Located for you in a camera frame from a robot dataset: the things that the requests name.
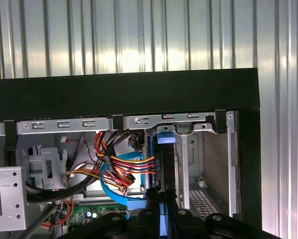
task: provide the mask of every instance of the black plastic part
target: black plastic part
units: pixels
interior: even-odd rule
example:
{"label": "black plastic part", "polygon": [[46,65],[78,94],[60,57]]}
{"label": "black plastic part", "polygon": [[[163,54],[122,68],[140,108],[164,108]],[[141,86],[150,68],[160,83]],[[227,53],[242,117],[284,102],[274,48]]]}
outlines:
{"label": "black plastic part", "polygon": [[131,239],[159,239],[159,218],[159,208],[158,210],[141,210],[138,214]]}
{"label": "black plastic part", "polygon": [[93,219],[58,239],[102,239],[126,231],[127,219],[120,213],[108,213]]}
{"label": "black plastic part", "polygon": [[194,217],[189,210],[181,209],[176,203],[176,194],[174,190],[168,189],[164,195],[167,205],[168,219],[168,237],[170,239],[210,239],[210,235],[205,228],[203,220]]}
{"label": "black plastic part", "polygon": [[155,142],[153,148],[155,153],[155,184],[160,187],[160,192],[165,192],[167,189],[174,190],[173,143],[157,144]]}
{"label": "black plastic part", "polygon": [[113,166],[111,165],[110,156],[104,156],[109,172],[113,172]]}
{"label": "black plastic part", "polygon": [[[190,87],[183,87],[184,81],[188,81]],[[126,103],[124,99],[129,92],[137,92],[141,97]],[[256,68],[0,80],[0,120],[190,113],[258,107]]]}
{"label": "black plastic part", "polygon": [[17,128],[15,121],[5,121],[4,166],[16,166]]}
{"label": "black plastic part", "polygon": [[124,117],[113,116],[113,127],[116,130],[124,130]]}
{"label": "black plastic part", "polygon": [[260,109],[239,110],[237,116],[241,218],[243,222],[261,229]]}
{"label": "black plastic part", "polygon": [[227,133],[227,112],[215,111],[215,132],[219,134]]}
{"label": "black plastic part", "polygon": [[205,224],[210,234],[222,235],[228,238],[279,239],[279,237],[221,213],[213,213],[207,216]]}

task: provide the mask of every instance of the metal wall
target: metal wall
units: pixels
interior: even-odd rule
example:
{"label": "metal wall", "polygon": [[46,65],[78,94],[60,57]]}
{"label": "metal wall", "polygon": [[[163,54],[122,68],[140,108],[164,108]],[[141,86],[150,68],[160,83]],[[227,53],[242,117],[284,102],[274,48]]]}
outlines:
{"label": "metal wall", "polygon": [[298,239],[298,0],[0,0],[1,79],[242,67],[259,68],[263,228]]}

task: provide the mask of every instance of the black cable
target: black cable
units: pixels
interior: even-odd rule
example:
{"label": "black cable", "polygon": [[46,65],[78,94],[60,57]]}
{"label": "black cable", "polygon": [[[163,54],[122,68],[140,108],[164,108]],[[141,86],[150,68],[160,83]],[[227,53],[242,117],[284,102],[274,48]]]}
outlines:
{"label": "black cable", "polygon": [[56,204],[47,205],[40,216],[18,237],[18,239],[30,239],[46,218],[52,214],[56,207]]}
{"label": "black cable", "polygon": [[[62,210],[62,204],[59,204],[55,213],[55,222],[59,220],[61,210]],[[50,236],[51,239],[56,239],[58,228],[59,227],[56,227],[56,225],[54,225],[53,231]]]}
{"label": "black cable", "polygon": [[121,130],[121,131],[116,131],[114,132],[109,139],[106,142],[107,147],[119,136],[123,135],[125,133],[125,131]]}
{"label": "black cable", "polygon": [[65,192],[64,194],[59,195],[58,197],[50,196],[50,197],[40,198],[40,197],[36,197],[36,196],[30,195],[30,194],[27,194],[27,202],[28,203],[56,202],[56,201],[66,199],[72,195],[82,193],[85,190],[86,190],[86,187],[84,185],[81,185],[80,187],[77,187],[75,190]]}
{"label": "black cable", "polygon": [[81,193],[85,191],[85,189],[86,189],[85,184],[83,182],[80,182],[79,184],[68,189],[64,189],[56,192],[52,191],[53,194],[44,196],[44,197],[40,197],[39,195],[31,195],[27,193],[27,202],[28,203],[56,202],[59,200],[66,199],[72,195]]}
{"label": "black cable", "polygon": [[119,139],[117,139],[114,143],[113,143],[113,147],[116,147],[118,144],[120,144],[122,141],[124,141],[126,138],[128,138],[130,136],[130,134],[128,132],[125,132]]}

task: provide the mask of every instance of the red wire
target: red wire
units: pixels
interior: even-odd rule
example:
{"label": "red wire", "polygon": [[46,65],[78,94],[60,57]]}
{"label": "red wire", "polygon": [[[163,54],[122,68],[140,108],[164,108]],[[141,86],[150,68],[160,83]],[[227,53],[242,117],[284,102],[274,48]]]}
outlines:
{"label": "red wire", "polygon": [[114,164],[118,164],[118,165],[121,165],[121,166],[126,166],[126,167],[129,167],[129,168],[150,168],[150,167],[154,167],[154,164],[149,164],[149,165],[145,165],[145,166],[137,166],[137,165],[130,165],[130,164],[127,164],[127,163],[121,163],[121,162],[113,162]]}
{"label": "red wire", "polygon": [[155,172],[153,171],[145,171],[145,172],[134,172],[134,171],[128,171],[128,170],[125,170],[125,169],[122,169],[122,168],[119,168],[120,170],[126,172],[126,173],[136,173],[136,174],[147,174],[147,173],[152,173],[152,174],[155,174]]}
{"label": "red wire", "polygon": [[[67,206],[67,212],[68,212],[68,210],[70,208],[69,203],[66,200],[63,200],[63,201]],[[67,216],[63,220],[56,222],[55,226],[58,226],[58,225],[62,224],[63,222],[67,221],[71,217],[71,215],[73,215],[73,213],[74,213],[74,198],[70,197],[70,201],[71,201],[71,212],[69,214],[67,214]],[[49,228],[51,226],[51,224],[50,223],[42,223],[42,226]]]}

